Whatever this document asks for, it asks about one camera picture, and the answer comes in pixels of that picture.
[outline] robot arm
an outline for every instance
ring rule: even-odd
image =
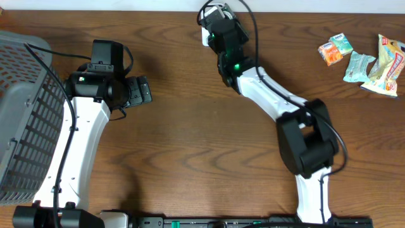
[[[259,67],[259,77],[253,60],[243,54],[242,45],[249,38],[235,14],[227,4],[210,7],[201,16],[203,44],[218,55],[218,71],[224,83],[254,101],[277,123],[280,154],[287,168],[296,175],[297,215],[302,222],[322,224],[320,179],[331,171],[333,156],[338,152],[337,141],[321,121],[274,93],[263,80],[286,97],[317,110],[329,120],[326,106],[320,100],[307,102],[287,91],[262,67]],[[314,131],[304,136],[300,129],[309,126],[313,126]],[[323,181],[323,217],[327,221],[332,216],[328,209],[328,177]]]
[[[34,196],[33,206],[18,206],[15,227],[42,227],[53,224],[54,191],[58,191],[58,210],[62,227],[127,228],[126,213],[102,212],[100,218],[86,209],[90,174],[103,129],[113,110],[130,108],[152,101],[146,77],[128,77],[124,70],[122,44],[113,41],[93,42],[92,61],[80,67],[66,81],[65,90],[76,116],[76,129],[61,174],[60,188],[54,183],[72,125],[72,115],[65,101],[63,124],[46,178]]]

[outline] candy wrapper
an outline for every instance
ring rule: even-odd
[[[378,35],[378,60],[361,88],[397,97],[397,78],[405,66],[405,44]]]
[[[370,80],[368,79],[366,72],[367,66],[374,60],[375,58],[372,56],[358,54],[357,52],[353,51],[343,81],[369,82]]]
[[[342,55],[350,54],[353,51],[353,47],[350,45],[344,34],[339,34],[331,37],[329,39],[329,42],[334,43]]]
[[[337,63],[343,58],[342,54],[332,42],[320,46],[318,51],[328,66]]]

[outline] wooden table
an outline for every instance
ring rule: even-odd
[[[238,15],[252,34],[249,16]],[[357,52],[378,56],[378,33],[405,41],[405,17],[256,16],[268,74],[298,96],[326,102],[349,148],[348,167],[330,179],[331,211],[368,215],[375,227],[403,227],[405,101],[344,82],[350,56],[327,67],[317,48],[344,32]],[[214,52],[201,44],[196,13],[4,11],[0,28],[39,36],[64,53],[90,55],[94,39],[121,42],[135,57],[131,75],[148,76],[153,102],[129,109],[101,136],[91,213],[120,208],[167,217],[268,217],[296,211],[295,178],[280,158],[273,120],[225,87]],[[53,61],[64,78],[81,63]],[[404,74],[398,83],[402,96]],[[11,227],[13,211],[1,208],[1,227]]]

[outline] gray plastic basket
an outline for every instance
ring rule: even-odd
[[[33,199],[62,125],[61,90],[24,42],[51,48],[38,37],[0,31],[0,205]],[[52,54],[34,52],[51,67]]]

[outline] food package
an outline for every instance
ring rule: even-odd
[[[378,35],[378,60],[361,88],[398,97],[397,78],[404,68],[405,44]]]
[[[353,51],[353,47],[350,45],[344,34],[338,34],[331,37],[329,42],[334,43],[342,55],[347,55]]]
[[[320,46],[318,48],[318,51],[328,66],[337,63],[343,58],[342,54],[337,49],[336,45],[333,44],[332,42]]]
[[[349,66],[347,67],[346,74],[343,81],[345,82],[368,82],[367,66],[375,60],[375,57],[365,54],[358,54],[353,51],[350,56]]]

